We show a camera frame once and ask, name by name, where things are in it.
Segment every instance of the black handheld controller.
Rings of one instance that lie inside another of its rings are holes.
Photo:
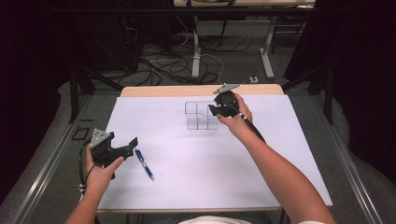
[[[114,148],[111,146],[111,140],[114,138],[114,133],[106,133],[95,129],[93,131],[91,140],[92,158],[97,164],[102,164],[105,167],[110,165],[118,157],[123,157],[125,160],[134,155],[134,148],[137,146],[137,137],[132,140],[128,146]]]
[[[221,114],[223,117],[233,117],[238,114],[238,101],[232,91],[225,91],[215,98],[217,105],[209,105],[213,116]]]

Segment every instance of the finger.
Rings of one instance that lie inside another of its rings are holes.
[[[248,106],[247,106],[247,104],[245,104],[244,98],[242,98],[242,96],[240,96],[239,94],[236,94],[236,95],[235,95],[235,98],[236,98],[236,100],[238,101],[239,110],[240,110],[243,114],[247,113],[247,112],[248,112]]]
[[[224,116],[222,116],[222,115],[220,115],[220,114],[217,114],[216,117],[218,117],[218,120],[219,120],[222,124],[227,125],[228,122],[229,122],[229,119],[225,118]]]
[[[111,174],[113,174],[122,165],[123,162],[124,162],[124,158],[118,157],[116,160],[111,162],[109,166],[107,166],[106,170],[108,170]]]

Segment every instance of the forearm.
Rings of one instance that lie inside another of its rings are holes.
[[[247,148],[268,187],[293,222],[315,220],[333,223],[320,195],[300,170],[255,134],[247,133],[238,139]]]
[[[99,202],[100,197],[97,195],[86,194],[65,223],[92,224],[96,216],[96,210]]]

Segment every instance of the pen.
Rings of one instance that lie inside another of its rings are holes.
[[[136,153],[137,158],[142,162],[142,165],[145,168],[146,172],[148,173],[148,176],[151,177],[152,180],[154,180],[154,175],[151,173],[149,167],[146,165],[145,159],[143,158],[143,155],[140,152],[140,150],[135,149],[134,152]]]

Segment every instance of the black cable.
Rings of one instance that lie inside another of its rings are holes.
[[[173,54],[173,56],[177,56],[180,61],[185,61],[185,62],[187,61],[187,59],[185,59],[184,57],[181,57],[179,55]],[[159,62],[156,62],[157,64],[160,65],[159,67],[155,66],[152,62],[150,62],[150,61],[148,61],[146,59],[142,59],[141,58],[140,62],[145,64],[145,65],[147,65],[150,69],[155,70],[154,72],[152,72],[153,75],[157,75],[158,76],[159,74],[161,74],[161,75],[165,75],[166,77],[168,77],[168,78],[170,78],[172,80],[178,80],[178,81],[179,81],[180,78],[182,78],[182,77],[177,76],[173,72],[169,72],[169,71],[163,70],[163,68],[165,68],[166,66],[172,66],[172,65],[175,65],[178,62],[170,62],[170,63],[159,63]]]
[[[79,149],[78,153],[78,169],[79,169],[79,179],[81,181],[81,184],[79,185],[79,190],[81,191],[82,195],[85,193],[85,189],[87,188],[87,180],[88,176],[90,175],[93,167],[95,167],[96,163],[91,167],[90,171],[87,173],[87,176],[84,178],[84,171],[82,168],[82,152],[84,151],[84,148],[91,142],[91,138],[87,139]],[[95,224],[100,224],[98,216],[95,216],[94,220]]]
[[[79,180],[81,184],[85,185],[85,178],[84,178],[84,171],[82,168],[82,152],[84,151],[84,148],[91,142],[91,138],[87,139],[79,149],[78,153],[78,170],[79,170]]]
[[[153,68],[155,70],[155,72],[153,74],[155,74],[157,76],[161,75],[161,76],[167,77],[167,78],[169,78],[171,80],[174,80],[174,81],[177,81],[177,82],[183,83],[183,84],[202,85],[204,83],[212,82],[212,81],[217,79],[217,75],[215,75],[213,73],[209,73],[208,70],[207,70],[206,74],[204,74],[202,76],[202,78],[200,78],[200,79],[192,78],[192,77],[181,77],[181,76],[178,76],[175,73],[163,70],[164,66],[157,67],[157,66],[153,65],[151,62],[149,62],[146,59],[141,59],[141,61],[145,65],[147,65],[147,66],[149,66],[149,67],[151,67],[151,68]],[[205,78],[207,78],[210,75],[213,75],[215,77],[212,78],[212,79],[209,79],[209,80],[205,80]]]
[[[226,7],[232,6],[234,2],[235,2],[235,0],[230,0],[230,2],[227,4]],[[221,28],[221,34],[220,34],[220,42],[215,47],[215,49],[221,47],[221,45],[222,45],[222,38],[224,37],[225,27],[227,26],[227,23],[228,23],[228,20],[224,20],[223,21],[223,25],[222,25],[222,28]]]
[[[219,75],[209,72],[209,66],[207,65],[207,63],[204,60],[202,60],[202,59],[200,59],[200,61],[205,66],[206,72],[202,74],[202,77],[201,77],[201,79],[200,79],[198,84],[204,85],[206,83],[211,83],[211,82],[214,82],[214,81],[218,80]],[[213,76],[213,78],[209,79],[209,80],[205,80],[208,76]]]
[[[242,120],[247,124],[247,126],[251,129],[251,131],[253,131],[265,143],[264,137],[262,137],[262,134],[259,132],[256,126],[254,126],[254,124],[248,119],[248,117],[246,117],[241,111],[239,111],[234,106],[227,104],[224,101],[222,102],[227,106],[229,106],[231,109],[233,109],[236,113],[238,113],[238,115],[241,116]]]
[[[252,44],[252,42],[253,42],[253,37],[251,36],[251,37],[250,37],[250,41],[249,41],[249,43],[247,44],[246,47],[244,47],[243,49],[236,49],[236,48],[238,48],[243,42],[245,42],[246,39],[248,39],[248,35],[245,36],[244,39],[242,39],[242,41],[240,41],[236,46],[232,47],[231,49],[216,49],[217,47],[216,47],[216,48],[205,47],[205,46],[202,45],[202,43],[201,43],[202,41],[200,41],[200,47],[201,47],[201,49],[204,49],[204,50],[210,51],[210,52],[231,52],[231,51],[240,52],[240,51],[244,51],[244,50],[250,48],[250,46],[251,46],[251,44]]]
[[[132,75],[137,75],[137,74],[139,74],[139,73],[144,73],[144,72],[149,72],[149,73],[151,73],[151,70],[141,70],[141,71],[137,71],[137,72],[134,72],[133,74],[129,75],[128,77],[130,77],[130,76],[132,76]],[[122,78],[120,78],[120,79],[117,81],[117,83],[120,84],[125,78],[127,78],[127,77],[122,77]]]

